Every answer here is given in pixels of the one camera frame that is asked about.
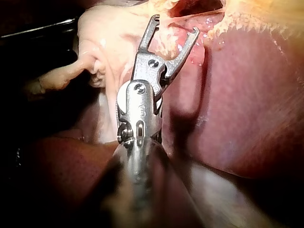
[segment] metal jaw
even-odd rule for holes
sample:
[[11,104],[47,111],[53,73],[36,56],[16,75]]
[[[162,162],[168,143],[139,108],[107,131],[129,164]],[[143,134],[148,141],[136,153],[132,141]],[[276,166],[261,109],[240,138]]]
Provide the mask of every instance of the metal jaw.
[[131,138],[155,137],[162,124],[162,94],[186,62],[199,36],[199,29],[188,32],[179,55],[169,61],[149,52],[160,15],[151,17],[135,57],[131,80],[118,91],[116,102],[119,143]]

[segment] yellow fat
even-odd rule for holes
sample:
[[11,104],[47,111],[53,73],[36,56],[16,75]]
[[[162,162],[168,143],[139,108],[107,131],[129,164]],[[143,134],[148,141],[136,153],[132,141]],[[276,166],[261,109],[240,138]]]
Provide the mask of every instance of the yellow fat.
[[304,34],[303,0],[226,0],[223,20],[209,31],[214,38],[229,29],[277,31],[284,39]]

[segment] pivot screw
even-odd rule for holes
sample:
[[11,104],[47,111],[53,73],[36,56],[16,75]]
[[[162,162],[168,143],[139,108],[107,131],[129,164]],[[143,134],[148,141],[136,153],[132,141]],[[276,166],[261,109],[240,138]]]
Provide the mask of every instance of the pivot screw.
[[149,67],[156,68],[159,65],[159,62],[155,59],[150,59],[148,62]]
[[137,92],[137,94],[143,94],[146,92],[146,87],[144,84],[138,83],[134,86],[134,90]]

